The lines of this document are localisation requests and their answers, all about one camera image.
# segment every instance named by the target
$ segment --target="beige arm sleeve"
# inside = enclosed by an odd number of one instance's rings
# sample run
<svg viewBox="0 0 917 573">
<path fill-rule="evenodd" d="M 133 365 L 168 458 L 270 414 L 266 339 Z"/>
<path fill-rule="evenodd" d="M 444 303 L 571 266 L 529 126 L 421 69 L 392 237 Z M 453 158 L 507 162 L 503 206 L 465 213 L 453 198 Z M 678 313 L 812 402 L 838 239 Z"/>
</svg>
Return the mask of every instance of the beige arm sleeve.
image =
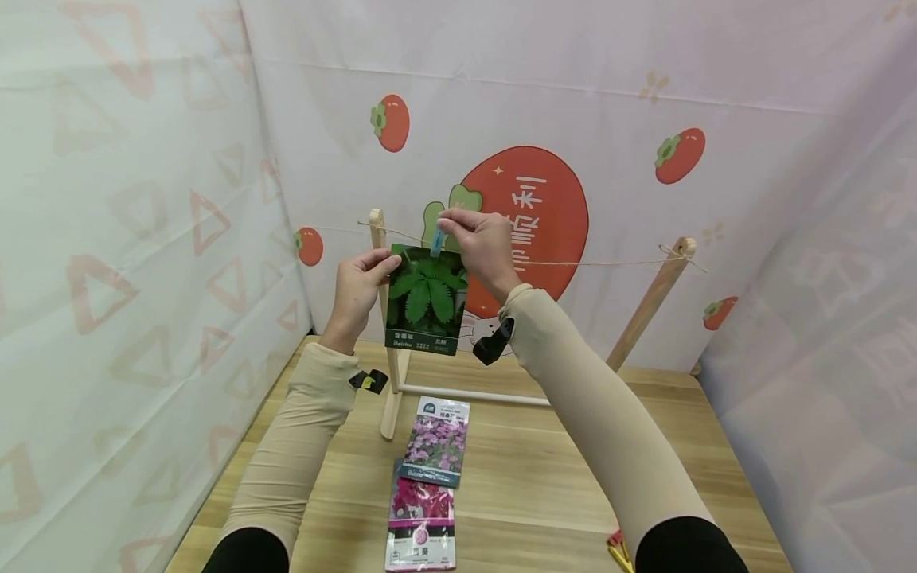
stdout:
<svg viewBox="0 0 917 573">
<path fill-rule="evenodd" d="M 678 516 L 713 521 L 688 473 L 643 404 L 586 345 L 545 291 L 513 289 L 501 310 L 515 327 L 519 364 L 545 392 L 636 551 L 654 525 Z"/>
<path fill-rule="evenodd" d="M 245 527 L 276 535 L 293 554 L 328 443 L 353 410 L 356 357 L 305 347 L 280 411 L 249 462 L 221 538 Z"/>
</svg>

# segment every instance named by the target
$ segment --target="hand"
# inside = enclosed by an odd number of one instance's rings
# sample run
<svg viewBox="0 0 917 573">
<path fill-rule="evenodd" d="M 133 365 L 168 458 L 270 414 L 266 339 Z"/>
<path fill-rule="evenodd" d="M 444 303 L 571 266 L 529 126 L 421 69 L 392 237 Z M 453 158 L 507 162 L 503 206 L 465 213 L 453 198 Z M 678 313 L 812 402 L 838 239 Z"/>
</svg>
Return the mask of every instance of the hand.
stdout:
<svg viewBox="0 0 917 573">
<path fill-rule="evenodd" d="M 455 237 L 465 268 L 478 277 L 500 306 L 510 291 L 522 284 L 513 268 L 513 224 L 497 213 L 447 209 L 436 226 Z"/>
<path fill-rule="evenodd" d="M 318 344 L 341 354 L 353 354 L 360 333 L 370 320 L 370 310 L 382 284 L 401 264 L 387 248 L 369 252 L 337 265 L 335 305 Z"/>
</svg>

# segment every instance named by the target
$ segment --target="rabbit illustration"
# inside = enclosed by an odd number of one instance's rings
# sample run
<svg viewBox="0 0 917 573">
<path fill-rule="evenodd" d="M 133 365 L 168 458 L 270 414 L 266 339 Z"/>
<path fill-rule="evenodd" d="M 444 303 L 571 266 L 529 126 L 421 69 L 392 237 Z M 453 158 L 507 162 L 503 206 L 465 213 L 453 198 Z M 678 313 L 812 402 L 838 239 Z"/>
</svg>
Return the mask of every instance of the rabbit illustration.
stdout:
<svg viewBox="0 0 917 573">
<path fill-rule="evenodd" d="M 500 319 L 496 316 L 492 318 L 478 318 L 474 314 L 465 313 L 461 319 L 461 330 L 458 334 L 459 347 L 463 350 L 471 350 L 474 344 L 490 336 L 500 328 Z M 513 354 L 513 349 L 509 345 L 503 349 L 502 356 Z"/>
</svg>

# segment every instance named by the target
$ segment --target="white fabric wall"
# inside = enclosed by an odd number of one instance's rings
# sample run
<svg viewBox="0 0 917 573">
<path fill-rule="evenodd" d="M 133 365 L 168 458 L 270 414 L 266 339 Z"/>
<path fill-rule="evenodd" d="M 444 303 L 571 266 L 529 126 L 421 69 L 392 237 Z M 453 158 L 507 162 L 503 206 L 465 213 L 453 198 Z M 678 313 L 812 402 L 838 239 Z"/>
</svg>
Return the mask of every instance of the white fabric wall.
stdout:
<svg viewBox="0 0 917 573">
<path fill-rule="evenodd" d="M 163 570 L 310 328 L 234 0 L 0 3 L 0 569 Z"/>
<path fill-rule="evenodd" d="M 531 260 L 569 261 L 587 227 L 582 261 L 660 259 L 658 244 L 697 237 L 710 273 L 686 272 L 628 361 L 690 369 L 713 334 L 705 308 L 747 286 L 782 227 L 747 223 L 758 201 L 911 17 L 890 4 L 244 0 L 271 137 L 295 190 L 291 222 L 323 238 L 324 256 L 304 275 L 316 327 L 330 312 L 335 263 L 370 243 L 358 220 L 381 207 L 388 226 L 420 236 L 425 207 L 473 171 L 485 208 L 540 217 L 533 246 L 518 245 Z M 370 125 L 387 94 L 410 112 L 397 152 Z M 692 127 L 706 137 L 700 162 L 662 184 L 657 149 Z M 516 146 L 555 154 L 582 195 L 553 177 L 559 162 L 544 153 L 474 169 Z M 543 203 L 514 204 L 519 190 L 497 182 L 504 175 L 550 180 L 535 185 Z M 574 205 L 583 195 L 588 216 Z M 559 302 L 607 355 L 656 271 L 582 267 Z M 561 272 L 523 276 L 545 286 Z M 465 348 L 492 326 L 477 318 L 466 316 Z M 381 333 L 374 314 L 366 337 Z"/>
<path fill-rule="evenodd" d="M 757 209 L 786 233 L 702 360 L 800 573 L 917 563 L 915 32 Z"/>
</svg>

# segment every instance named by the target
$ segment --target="wooden post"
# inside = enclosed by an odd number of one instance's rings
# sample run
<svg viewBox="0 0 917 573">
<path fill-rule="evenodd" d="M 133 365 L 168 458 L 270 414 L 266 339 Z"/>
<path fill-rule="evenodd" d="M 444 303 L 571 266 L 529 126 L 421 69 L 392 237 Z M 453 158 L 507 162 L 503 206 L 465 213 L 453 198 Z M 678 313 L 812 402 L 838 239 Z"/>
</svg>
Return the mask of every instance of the wooden post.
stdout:
<svg viewBox="0 0 917 573">
<path fill-rule="evenodd" d="M 381 209 L 370 211 L 370 238 L 373 248 L 388 247 L 385 236 L 385 217 L 382 216 Z M 389 313 L 389 285 L 387 283 L 379 285 L 379 308 L 382 310 L 384 335 L 386 318 Z M 385 348 L 385 354 L 389 360 L 389 391 L 385 396 L 385 409 L 382 410 L 382 423 L 379 431 L 382 437 L 391 440 L 395 435 L 395 422 L 398 420 L 398 410 L 401 408 L 402 386 L 407 374 L 408 362 L 411 359 L 411 351 Z"/>
<path fill-rule="evenodd" d="M 688 266 L 688 259 L 694 256 L 694 251 L 696 250 L 697 242 L 691 237 L 680 237 L 676 241 L 672 247 L 672 252 L 668 254 L 668 260 L 662 263 L 662 268 L 659 269 L 656 278 L 646 289 L 643 300 L 636 307 L 630 322 L 627 323 L 623 333 L 621 333 L 617 343 L 612 348 L 612 353 L 605 360 L 605 363 L 612 370 L 617 372 L 624 364 L 624 361 L 627 360 L 631 350 L 636 346 L 637 340 L 643 335 L 643 331 L 646 330 L 649 321 L 653 320 L 656 311 L 666 300 L 669 291 L 672 290 L 675 282 L 679 279 L 685 267 Z"/>
</svg>

